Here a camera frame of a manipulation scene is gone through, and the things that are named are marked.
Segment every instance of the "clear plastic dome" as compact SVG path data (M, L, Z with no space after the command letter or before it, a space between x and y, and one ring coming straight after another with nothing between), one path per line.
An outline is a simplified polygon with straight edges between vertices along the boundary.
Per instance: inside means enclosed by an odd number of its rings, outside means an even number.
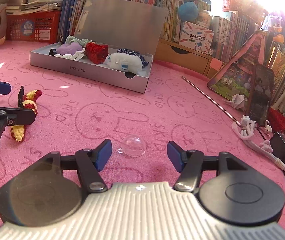
M144 140L138 135L129 135L122 143L118 153L127 155L129 157L140 157L146 151Z

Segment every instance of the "gray cardboard box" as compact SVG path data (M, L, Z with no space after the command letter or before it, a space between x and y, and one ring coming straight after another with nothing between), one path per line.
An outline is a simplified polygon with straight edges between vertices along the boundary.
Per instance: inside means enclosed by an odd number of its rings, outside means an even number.
M166 10L157 6L126 0L87 0L74 36L108 45L109 54L117 49L139 51L149 65L137 75L128 75L96 65L88 58L80 61L49 55L60 43L30 52L30 64L110 85L145 93Z

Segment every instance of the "red plastic basket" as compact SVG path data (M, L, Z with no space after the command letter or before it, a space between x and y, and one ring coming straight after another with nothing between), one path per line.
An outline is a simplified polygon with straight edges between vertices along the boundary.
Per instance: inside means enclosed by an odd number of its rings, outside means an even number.
M7 15L9 41L57 42L61 11Z
M253 19L260 27L268 12L253 0L224 0L223 11L239 11Z

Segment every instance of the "blue pom pom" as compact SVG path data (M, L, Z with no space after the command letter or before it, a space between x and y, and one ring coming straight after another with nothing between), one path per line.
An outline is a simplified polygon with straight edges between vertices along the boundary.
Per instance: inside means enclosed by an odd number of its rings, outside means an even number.
M193 2L178 7L178 15L182 21L193 22L198 17L198 8Z

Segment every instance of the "metal rod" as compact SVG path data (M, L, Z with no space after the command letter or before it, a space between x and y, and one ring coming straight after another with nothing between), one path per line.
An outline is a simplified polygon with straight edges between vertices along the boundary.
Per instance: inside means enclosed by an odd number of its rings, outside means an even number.
M200 93L202 93L206 98L208 98L212 103L214 103L220 110L222 110L227 116L232 119L238 126L241 126L241 124L225 109L223 109L218 103L216 103L211 97L207 96L203 91L201 91L198 87L196 87L193 83L191 83L187 78L182 76L182 79L185 80L187 83L189 83L191 86L193 86L195 89L197 89Z

